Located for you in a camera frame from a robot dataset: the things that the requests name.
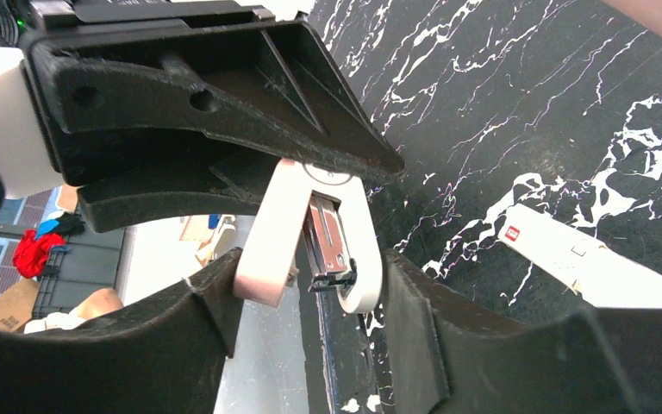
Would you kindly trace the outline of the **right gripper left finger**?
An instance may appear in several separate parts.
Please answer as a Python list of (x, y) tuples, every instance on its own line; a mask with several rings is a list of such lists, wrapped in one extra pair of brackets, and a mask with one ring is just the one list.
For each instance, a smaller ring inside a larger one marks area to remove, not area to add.
[(240, 256), (75, 329), (0, 332), (0, 413), (211, 413), (239, 329)]

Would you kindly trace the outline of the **pink mini stapler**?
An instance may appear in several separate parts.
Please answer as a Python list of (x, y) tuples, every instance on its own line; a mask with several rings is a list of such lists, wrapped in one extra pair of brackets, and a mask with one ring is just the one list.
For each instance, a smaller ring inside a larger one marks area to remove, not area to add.
[(234, 295), (278, 306), (299, 241), (308, 252), (311, 290), (336, 292), (347, 313), (377, 305), (383, 266), (360, 178), (279, 161), (236, 267)]

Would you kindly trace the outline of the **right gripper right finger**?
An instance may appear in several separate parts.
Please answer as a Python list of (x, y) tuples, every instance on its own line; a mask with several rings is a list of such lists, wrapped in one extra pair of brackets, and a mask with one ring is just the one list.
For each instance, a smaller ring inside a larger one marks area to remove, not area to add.
[(508, 319), (382, 255), (399, 413), (662, 413), (662, 310)]

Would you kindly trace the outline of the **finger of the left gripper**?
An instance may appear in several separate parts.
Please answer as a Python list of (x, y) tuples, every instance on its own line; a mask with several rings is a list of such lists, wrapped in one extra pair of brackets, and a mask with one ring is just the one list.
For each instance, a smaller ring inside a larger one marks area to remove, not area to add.
[(306, 22), (40, 31), (21, 47), (71, 185), (232, 146), (366, 179), (404, 169)]
[(78, 189), (78, 209), (96, 233), (178, 216), (257, 212), (279, 158), (232, 154), (170, 160)]

